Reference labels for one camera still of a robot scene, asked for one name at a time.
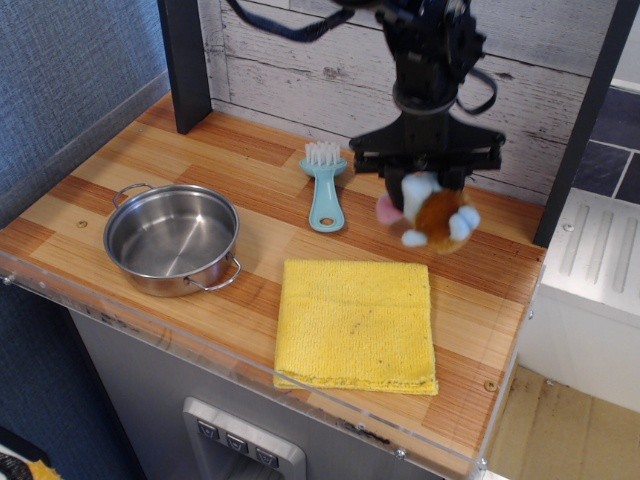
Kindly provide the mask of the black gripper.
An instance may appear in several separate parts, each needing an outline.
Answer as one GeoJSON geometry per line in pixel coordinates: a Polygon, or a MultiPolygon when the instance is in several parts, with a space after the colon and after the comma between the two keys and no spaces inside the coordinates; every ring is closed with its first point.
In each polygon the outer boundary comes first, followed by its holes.
{"type": "Polygon", "coordinates": [[[385,179],[392,205],[404,209],[402,181],[407,174],[437,174],[446,190],[462,191],[477,170],[501,167],[503,133],[464,123],[450,113],[402,113],[390,125],[350,140],[354,168],[385,179]]]}

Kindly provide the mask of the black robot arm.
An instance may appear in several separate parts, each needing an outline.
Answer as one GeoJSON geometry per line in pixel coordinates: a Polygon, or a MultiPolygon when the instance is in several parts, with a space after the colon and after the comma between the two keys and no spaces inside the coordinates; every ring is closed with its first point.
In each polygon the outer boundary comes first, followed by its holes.
{"type": "Polygon", "coordinates": [[[393,100],[399,117],[353,138],[354,168],[384,178],[392,205],[402,209],[401,182],[429,172],[448,189],[461,190],[476,170],[501,166],[503,133],[454,118],[458,91],[466,77],[496,82],[475,65],[484,55],[485,36],[467,1],[384,1],[376,11],[395,61],[393,100]]]}

